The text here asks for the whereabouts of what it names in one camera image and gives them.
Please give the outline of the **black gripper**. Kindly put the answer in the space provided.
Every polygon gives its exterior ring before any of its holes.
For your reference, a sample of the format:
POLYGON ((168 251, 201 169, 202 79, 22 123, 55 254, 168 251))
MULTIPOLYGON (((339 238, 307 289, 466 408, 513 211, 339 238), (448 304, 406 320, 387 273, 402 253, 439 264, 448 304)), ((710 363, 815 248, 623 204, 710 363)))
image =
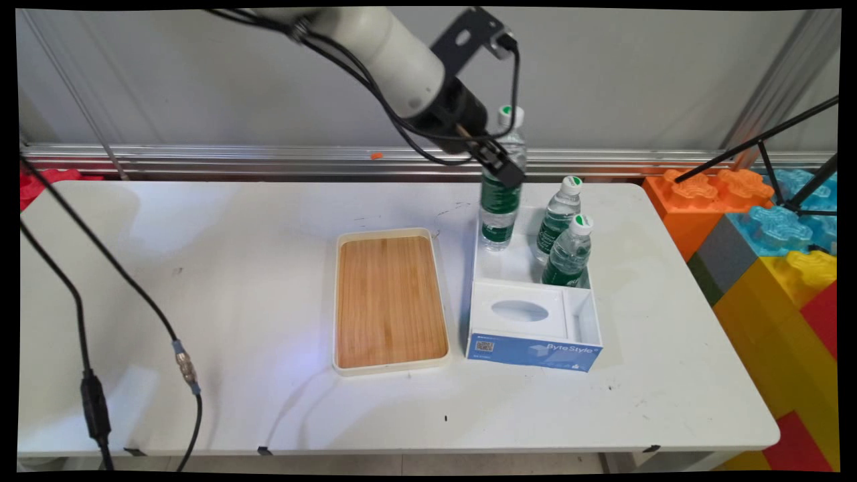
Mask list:
MULTIPOLYGON (((437 97, 420 114, 407 119, 414 133, 436 146, 465 146, 463 135, 487 134, 489 116, 486 107, 458 78, 445 80, 437 97)), ((496 140, 472 141, 471 155, 505 188, 518 188, 526 180, 524 170, 512 161, 508 150, 496 140)))

